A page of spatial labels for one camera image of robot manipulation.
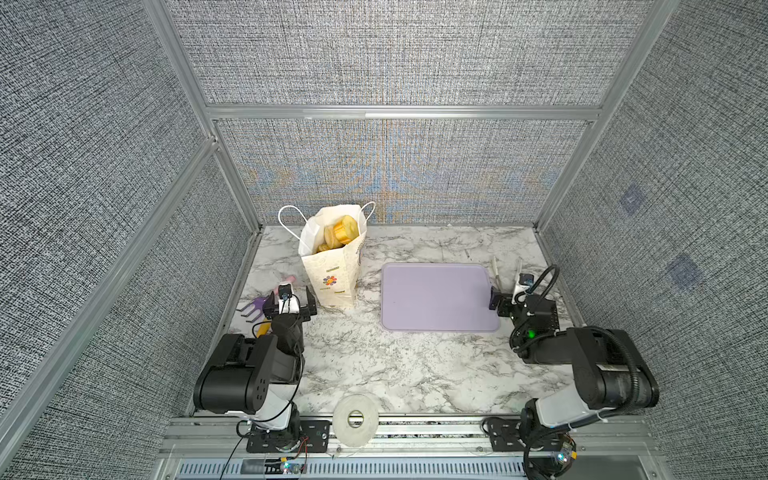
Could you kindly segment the white printed paper bag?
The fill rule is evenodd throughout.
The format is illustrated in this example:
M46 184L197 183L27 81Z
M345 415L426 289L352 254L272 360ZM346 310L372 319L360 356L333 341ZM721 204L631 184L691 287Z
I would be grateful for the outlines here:
M367 221L375 207L373 201L362 206L343 204L324 207L313 216L301 217L304 221L301 232L292 235L298 240L298 255L317 301L322 306L346 309L355 305L362 250L368 230ZM317 247L324 242L324 227L334 226L345 215L357 220L360 235L342 248L317 253Z

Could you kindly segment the pale yellow fake bun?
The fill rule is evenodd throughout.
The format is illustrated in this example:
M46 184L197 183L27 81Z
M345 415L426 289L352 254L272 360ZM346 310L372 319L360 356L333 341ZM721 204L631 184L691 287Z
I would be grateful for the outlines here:
M317 247L317 253L342 248L344 244L335 235L335 227L327 225L323 230L324 242Z

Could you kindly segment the yellow bundt fake bread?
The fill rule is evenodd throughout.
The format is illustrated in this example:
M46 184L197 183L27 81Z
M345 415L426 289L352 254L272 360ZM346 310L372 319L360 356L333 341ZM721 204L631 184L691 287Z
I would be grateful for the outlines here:
M332 231L334 238L342 245L351 243L360 235L358 222L350 215L340 218Z

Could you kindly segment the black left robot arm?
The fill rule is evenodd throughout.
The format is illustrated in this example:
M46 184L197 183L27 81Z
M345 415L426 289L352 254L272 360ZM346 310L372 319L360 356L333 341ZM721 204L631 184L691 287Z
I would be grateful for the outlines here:
M193 389L198 410L236 414L266 432L297 434L295 397L305 366L304 324L317 314L309 288L303 296L282 284L262 308L268 331L258 337L225 334Z

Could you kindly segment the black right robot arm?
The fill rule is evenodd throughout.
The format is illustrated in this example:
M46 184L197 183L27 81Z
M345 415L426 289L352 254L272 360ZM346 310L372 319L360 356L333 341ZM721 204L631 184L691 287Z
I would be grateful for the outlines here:
M561 329L555 302L533 293L493 287L489 309L512 320L509 346L524 363L571 368L571 384L525 407L533 425L574 428L657 405L658 383L627 332Z

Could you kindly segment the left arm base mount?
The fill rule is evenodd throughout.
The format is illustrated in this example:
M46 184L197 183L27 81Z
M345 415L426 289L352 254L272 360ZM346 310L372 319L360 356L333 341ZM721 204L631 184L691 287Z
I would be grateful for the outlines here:
M253 426L248 434L246 451L282 456L326 453L330 427L331 422L327 420L291 422L284 430L262 430Z

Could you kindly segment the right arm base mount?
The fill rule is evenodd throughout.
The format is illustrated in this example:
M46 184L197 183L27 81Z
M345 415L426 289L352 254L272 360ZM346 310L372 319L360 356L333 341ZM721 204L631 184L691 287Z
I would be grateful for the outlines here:
M522 422L519 419L491 416L484 418L480 428L488 436L494 452L519 452L527 448L526 441L531 435L537 436L530 447L529 456L536 452L547 453L548 458L531 460L531 463L545 471L558 473L570 468L578 457L576 442L568 433L538 434L540 427L533 422Z

